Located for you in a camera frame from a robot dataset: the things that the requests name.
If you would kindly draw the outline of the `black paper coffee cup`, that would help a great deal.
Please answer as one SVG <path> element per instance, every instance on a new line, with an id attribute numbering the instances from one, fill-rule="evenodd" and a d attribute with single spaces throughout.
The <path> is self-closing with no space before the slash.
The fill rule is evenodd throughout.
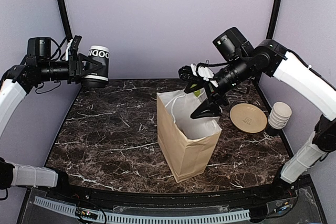
<path id="1" fill-rule="evenodd" d="M 110 58 L 109 48 L 104 46 L 92 45 L 90 47 L 88 57 L 91 60 L 99 62 L 102 65 L 102 67 L 98 70 L 92 71 L 91 73 L 86 75 L 85 78 L 108 81 L 109 58 Z"/>

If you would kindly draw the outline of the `brown paper bag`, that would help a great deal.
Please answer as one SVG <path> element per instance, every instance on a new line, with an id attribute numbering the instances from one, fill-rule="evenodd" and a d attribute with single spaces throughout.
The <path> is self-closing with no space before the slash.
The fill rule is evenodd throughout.
<path id="1" fill-rule="evenodd" d="M 201 91 L 198 98 L 183 90 L 156 94 L 158 144 L 177 183 L 204 172 L 222 132 L 219 117 L 191 119 L 206 99 Z"/>

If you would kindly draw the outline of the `stack of paper cups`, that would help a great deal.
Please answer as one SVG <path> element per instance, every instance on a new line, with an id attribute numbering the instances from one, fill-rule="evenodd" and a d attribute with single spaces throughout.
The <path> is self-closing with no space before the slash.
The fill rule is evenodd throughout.
<path id="1" fill-rule="evenodd" d="M 269 114 L 268 122 L 264 130 L 264 137 L 266 139 L 273 139 L 280 131 L 287 125 L 292 110 L 289 105 L 284 102 L 276 102 Z"/>

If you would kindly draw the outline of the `single black lid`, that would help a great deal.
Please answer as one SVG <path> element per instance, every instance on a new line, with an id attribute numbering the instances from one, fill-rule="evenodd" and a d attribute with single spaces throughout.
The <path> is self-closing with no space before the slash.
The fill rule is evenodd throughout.
<path id="1" fill-rule="evenodd" d="M 81 84 L 88 88 L 105 88 L 109 80 L 104 76 L 86 75 L 81 78 Z"/>

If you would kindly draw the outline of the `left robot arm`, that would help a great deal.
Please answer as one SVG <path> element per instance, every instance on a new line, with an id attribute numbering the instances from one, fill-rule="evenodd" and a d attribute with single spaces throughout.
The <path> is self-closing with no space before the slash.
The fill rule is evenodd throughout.
<path id="1" fill-rule="evenodd" d="M 104 88 L 108 84 L 110 50 L 93 45 L 87 55 L 78 51 L 81 36 L 74 36 L 67 43 L 66 51 L 57 46 L 55 54 L 50 37 L 30 38 L 27 54 L 22 62 L 8 69 L 1 78 L 1 130 L 5 130 L 13 113 L 31 92 L 46 82 L 81 84 L 89 88 Z M 1 189 L 10 187 L 47 187 L 63 201 L 74 197 L 74 189 L 65 181 L 66 173 L 56 169 L 15 164 L 1 159 Z"/>

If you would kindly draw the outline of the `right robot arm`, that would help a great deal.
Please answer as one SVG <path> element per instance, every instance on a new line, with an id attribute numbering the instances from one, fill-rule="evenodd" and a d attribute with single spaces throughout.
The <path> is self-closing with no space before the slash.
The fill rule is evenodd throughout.
<path id="1" fill-rule="evenodd" d="M 220 105 L 228 105 L 226 93 L 260 73 L 295 90 L 321 112 L 308 140 L 268 187 L 269 197 L 278 200 L 317 160 L 335 151 L 335 87 L 275 40 L 265 39 L 253 47 L 238 28 L 232 27 L 215 38 L 213 45 L 225 60 L 218 64 L 217 73 L 211 71 L 213 64 L 209 63 L 192 63 L 178 71 L 179 78 L 188 83 L 185 93 L 204 89 L 207 96 L 191 113 L 192 119 L 221 116 Z"/>

